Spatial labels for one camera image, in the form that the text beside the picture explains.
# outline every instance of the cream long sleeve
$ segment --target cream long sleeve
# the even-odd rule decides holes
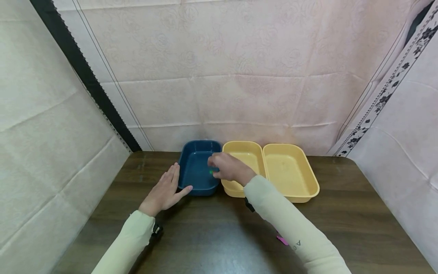
[[[244,192],[255,211],[287,240],[308,274],[351,274],[324,233],[263,176],[252,178]]]
[[[92,274],[126,274],[149,244],[155,218],[138,210],[129,216],[120,234],[105,252]]]
[[[256,212],[288,241],[308,274],[351,274],[336,247],[268,180],[258,175],[244,192]],[[154,223],[155,218],[138,210],[132,213],[92,274],[128,273],[149,244]]]

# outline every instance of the plastic tray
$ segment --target plastic tray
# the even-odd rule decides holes
[[[290,144],[263,148],[268,179],[289,201],[305,203],[319,193],[319,184],[304,151]]]
[[[229,153],[241,160],[255,173],[266,178],[265,162],[263,160],[263,151],[259,144],[249,141],[231,141],[223,145],[223,152]],[[244,190],[236,181],[222,180],[225,193],[231,197],[244,198]]]
[[[190,141],[181,153],[179,160],[180,179],[178,188],[192,185],[191,196],[210,196],[215,193],[219,179],[210,173],[207,159],[213,152],[220,152],[221,145],[216,141]]]

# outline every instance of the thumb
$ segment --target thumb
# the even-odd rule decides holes
[[[181,190],[178,193],[175,193],[175,195],[173,195],[174,198],[174,202],[177,203],[179,202],[184,196],[186,196],[187,194],[190,193],[190,191],[193,189],[193,186],[189,185],[186,186],[183,190]]]
[[[222,173],[220,171],[213,172],[213,177],[216,179],[222,179]]]

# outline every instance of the wooden table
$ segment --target wooden table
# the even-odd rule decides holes
[[[53,273],[91,273],[129,214],[178,158],[170,152],[132,154]],[[309,162],[321,191],[296,206],[333,242],[353,274],[434,273],[354,162]],[[184,198],[157,221],[164,233],[132,273],[303,273],[275,229],[221,185],[211,197]]]

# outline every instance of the blue plastic tray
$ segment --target blue plastic tray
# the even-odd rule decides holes
[[[180,180],[178,188],[192,185],[191,196],[210,196],[215,193],[219,180],[211,174],[212,168],[207,165],[207,159],[214,152],[221,152],[222,147],[216,141],[190,141],[181,153],[179,160]]]

